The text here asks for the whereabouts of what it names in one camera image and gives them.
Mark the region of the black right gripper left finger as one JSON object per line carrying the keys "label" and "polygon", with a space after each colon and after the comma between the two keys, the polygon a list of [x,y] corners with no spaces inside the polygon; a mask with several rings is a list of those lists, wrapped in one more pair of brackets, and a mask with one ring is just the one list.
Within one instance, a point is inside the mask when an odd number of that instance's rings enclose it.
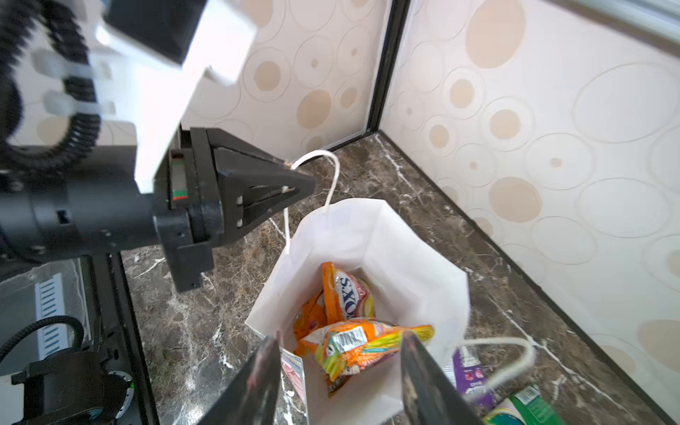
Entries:
{"label": "black right gripper left finger", "polygon": [[198,424],[273,424],[281,385],[281,342],[266,336]]}

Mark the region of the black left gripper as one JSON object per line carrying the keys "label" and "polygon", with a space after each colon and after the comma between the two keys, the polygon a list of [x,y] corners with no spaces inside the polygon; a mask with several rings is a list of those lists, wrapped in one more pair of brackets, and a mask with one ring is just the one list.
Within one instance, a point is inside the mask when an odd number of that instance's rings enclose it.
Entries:
{"label": "black left gripper", "polygon": [[[212,130],[212,147],[200,127],[180,130],[175,141],[180,147],[168,151],[154,178],[152,211],[175,288],[187,292],[214,269],[218,241],[234,244],[310,197],[316,180],[222,129]],[[226,184],[221,196],[217,177]]]}

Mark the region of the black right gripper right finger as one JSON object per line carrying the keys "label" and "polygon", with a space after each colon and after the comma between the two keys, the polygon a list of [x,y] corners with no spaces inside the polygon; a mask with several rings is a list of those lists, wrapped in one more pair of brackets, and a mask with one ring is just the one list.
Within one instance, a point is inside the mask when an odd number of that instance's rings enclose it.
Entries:
{"label": "black right gripper right finger", "polygon": [[412,331],[403,335],[400,362],[402,400],[410,424],[483,424]]}

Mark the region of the small purple candy bag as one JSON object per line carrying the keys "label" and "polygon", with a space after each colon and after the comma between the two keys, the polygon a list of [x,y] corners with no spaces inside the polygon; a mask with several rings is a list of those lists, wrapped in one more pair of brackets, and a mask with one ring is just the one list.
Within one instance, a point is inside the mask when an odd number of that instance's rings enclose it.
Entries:
{"label": "small purple candy bag", "polygon": [[444,365],[443,372],[462,396],[480,392],[487,384],[482,363],[472,346],[460,347]]}

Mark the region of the green snack bag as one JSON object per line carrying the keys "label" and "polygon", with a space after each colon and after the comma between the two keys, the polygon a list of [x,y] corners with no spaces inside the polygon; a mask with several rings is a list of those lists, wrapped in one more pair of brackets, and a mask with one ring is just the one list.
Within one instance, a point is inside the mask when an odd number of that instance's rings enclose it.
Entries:
{"label": "green snack bag", "polygon": [[494,425],[567,425],[561,416],[542,398],[535,384],[529,385],[502,400],[483,418],[484,424]]}

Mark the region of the orange snack bag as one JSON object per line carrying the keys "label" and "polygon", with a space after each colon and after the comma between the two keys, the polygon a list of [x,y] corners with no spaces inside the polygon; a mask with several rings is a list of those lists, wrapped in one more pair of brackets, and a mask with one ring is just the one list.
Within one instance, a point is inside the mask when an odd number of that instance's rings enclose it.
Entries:
{"label": "orange snack bag", "polygon": [[342,376],[358,375],[398,353],[407,333],[428,342],[434,338],[435,329],[430,325],[407,327],[356,318],[317,329],[302,338],[299,345],[313,354],[327,378],[335,382]]}
{"label": "orange snack bag", "polygon": [[294,354],[299,357],[306,355],[307,349],[301,341],[316,331],[328,324],[324,290],[317,292],[311,299],[300,308],[293,324],[293,333],[297,341],[297,346],[294,349]]}

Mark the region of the white paper bag colourful print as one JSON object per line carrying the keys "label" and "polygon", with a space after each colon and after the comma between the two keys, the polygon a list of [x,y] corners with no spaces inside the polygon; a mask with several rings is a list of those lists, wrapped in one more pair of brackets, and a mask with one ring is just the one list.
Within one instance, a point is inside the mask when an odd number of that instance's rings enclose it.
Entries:
{"label": "white paper bag colourful print", "polygon": [[327,395],[320,367],[293,354],[294,317],[320,288],[325,261],[368,278],[379,319],[432,326],[434,338],[422,344],[442,371],[469,344],[467,275],[423,242],[384,200],[327,200],[296,229],[287,229],[285,238],[246,323],[262,336],[283,333],[282,356],[300,369],[308,423],[380,424],[405,412],[400,351],[352,378],[334,397]]}

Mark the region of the red fruits candy bag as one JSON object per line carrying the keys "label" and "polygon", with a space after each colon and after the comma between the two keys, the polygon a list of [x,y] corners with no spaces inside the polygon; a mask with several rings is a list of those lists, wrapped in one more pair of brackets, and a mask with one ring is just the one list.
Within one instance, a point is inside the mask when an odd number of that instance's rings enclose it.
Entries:
{"label": "red fruits candy bag", "polygon": [[375,318],[375,301],[368,284],[332,262],[322,264],[327,324],[355,318]]}

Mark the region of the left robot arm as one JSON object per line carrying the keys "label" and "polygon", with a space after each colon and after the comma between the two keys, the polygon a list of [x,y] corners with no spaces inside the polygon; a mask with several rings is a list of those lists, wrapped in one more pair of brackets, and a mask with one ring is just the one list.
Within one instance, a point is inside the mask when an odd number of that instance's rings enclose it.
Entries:
{"label": "left robot arm", "polygon": [[133,146],[98,146],[56,175],[2,175],[1,276],[159,245],[175,288],[194,290],[215,248],[315,191],[313,175],[224,130],[182,130],[176,141],[148,194],[134,179]]}

